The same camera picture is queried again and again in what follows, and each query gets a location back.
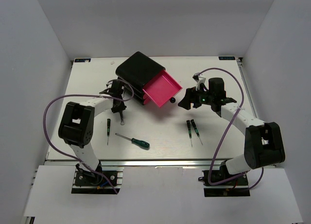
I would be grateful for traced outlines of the silver combination wrench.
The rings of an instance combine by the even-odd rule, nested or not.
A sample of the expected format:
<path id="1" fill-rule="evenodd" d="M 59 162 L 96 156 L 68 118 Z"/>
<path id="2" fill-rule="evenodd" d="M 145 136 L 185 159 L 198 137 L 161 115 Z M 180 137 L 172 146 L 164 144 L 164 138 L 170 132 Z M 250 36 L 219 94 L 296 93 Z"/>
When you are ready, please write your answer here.
<path id="1" fill-rule="evenodd" d="M 120 119 L 121 119 L 121 125 L 125 125 L 123 111 L 120 111 L 119 114 L 120 114 Z"/>

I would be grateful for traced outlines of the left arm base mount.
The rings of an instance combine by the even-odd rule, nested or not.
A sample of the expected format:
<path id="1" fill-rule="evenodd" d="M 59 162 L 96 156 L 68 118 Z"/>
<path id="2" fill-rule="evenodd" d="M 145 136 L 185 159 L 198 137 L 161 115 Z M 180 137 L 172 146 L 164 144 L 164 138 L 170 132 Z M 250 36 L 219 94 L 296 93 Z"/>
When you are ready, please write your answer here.
<path id="1" fill-rule="evenodd" d="M 80 168 L 79 163 L 76 164 L 71 193 L 118 194 L 122 184 L 122 171 L 103 170 L 101 166 L 98 166 L 96 171 L 101 172 L 106 178 L 93 172 L 85 171 Z"/>

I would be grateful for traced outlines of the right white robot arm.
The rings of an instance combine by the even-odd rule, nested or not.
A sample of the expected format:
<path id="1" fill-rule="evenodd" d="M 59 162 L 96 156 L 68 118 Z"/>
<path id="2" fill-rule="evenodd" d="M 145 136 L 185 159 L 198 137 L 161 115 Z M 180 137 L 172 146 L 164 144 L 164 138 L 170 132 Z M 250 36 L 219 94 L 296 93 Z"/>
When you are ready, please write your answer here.
<path id="1" fill-rule="evenodd" d="M 197 85 L 186 90 L 185 97 L 178 103 L 186 110 L 209 105 L 219 117 L 231 122 L 245 137 L 244 152 L 227 160 L 219 172 L 224 184 L 232 184 L 237 174 L 284 162 L 285 150 L 280 127 L 275 122 L 264 122 L 239 107 L 236 100 L 226 95 L 222 78 L 195 76 Z"/>

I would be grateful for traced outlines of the pink top drawer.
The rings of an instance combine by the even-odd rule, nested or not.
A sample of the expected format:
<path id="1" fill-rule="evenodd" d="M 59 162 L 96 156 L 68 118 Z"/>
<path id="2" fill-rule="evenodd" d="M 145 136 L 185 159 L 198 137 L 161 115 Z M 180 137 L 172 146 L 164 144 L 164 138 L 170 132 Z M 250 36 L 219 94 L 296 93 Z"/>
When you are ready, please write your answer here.
<path id="1" fill-rule="evenodd" d="M 158 107 L 162 107 L 182 90 L 182 86 L 166 70 L 162 70 L 142 90 L 144 92 L 144 104 L 152 101 Z"/>

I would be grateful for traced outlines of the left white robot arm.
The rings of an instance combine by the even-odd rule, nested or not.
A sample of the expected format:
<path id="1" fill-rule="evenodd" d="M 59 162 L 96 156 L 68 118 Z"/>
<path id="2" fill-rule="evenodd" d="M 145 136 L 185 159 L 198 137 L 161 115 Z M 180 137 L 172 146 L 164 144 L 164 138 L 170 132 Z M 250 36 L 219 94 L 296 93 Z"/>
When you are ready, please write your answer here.
<path id="1" fill-rule="evenodd" d="M 87 172 L 86 179 L 93 185 L 99 184 L 103 178 L 100 161 L 91 145 L 94 119 L 111 110 L 112 113 L 120 114 L 121 124 L 124 124 L 124 87 L 125 82 L 120 77 L 108 82 L 108 88 L 98 97 L 81 103 L 67 103 L 61 119 L 58 135 L 74 151 L 75 157 L 81 160 L 78 169 Z"/>

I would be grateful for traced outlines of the black drawer cabinet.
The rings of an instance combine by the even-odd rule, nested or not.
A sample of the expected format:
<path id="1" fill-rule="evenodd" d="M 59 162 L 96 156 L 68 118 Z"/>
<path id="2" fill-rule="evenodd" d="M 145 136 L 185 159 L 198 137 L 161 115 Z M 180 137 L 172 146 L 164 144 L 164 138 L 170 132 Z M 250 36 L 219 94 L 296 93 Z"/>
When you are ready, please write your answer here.
<path id="1" fill-rule="evenodd" d="M 131 85 L 135 93 L 134 98 L 145 105 L 150 99 L 147 98 L 143 88 L 162 70 L 165 70 L 162 65 L 143 53 L 136 52 L 120 64 L 115 73 Z"/>

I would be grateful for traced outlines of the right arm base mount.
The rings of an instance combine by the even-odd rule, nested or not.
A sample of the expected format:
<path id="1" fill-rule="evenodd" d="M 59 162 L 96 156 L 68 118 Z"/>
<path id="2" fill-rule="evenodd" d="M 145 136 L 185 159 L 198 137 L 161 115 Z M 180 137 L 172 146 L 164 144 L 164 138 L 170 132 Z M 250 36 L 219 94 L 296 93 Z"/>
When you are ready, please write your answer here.
<path id="1" fill-rule="evenodd" d="M 205 197 L 249 197 L 249 185 L 246 174 L 235 178 L 235 175 L 228 173 L 224 165 L 218 169 L 211 171 L 210 181 L 217 183 L 226 179 L 229 181 L 212 185 L 208 181 L 209 170 L 202 171 L 203 176 L 198 178 L 199 182 L 203 183 Z"/>

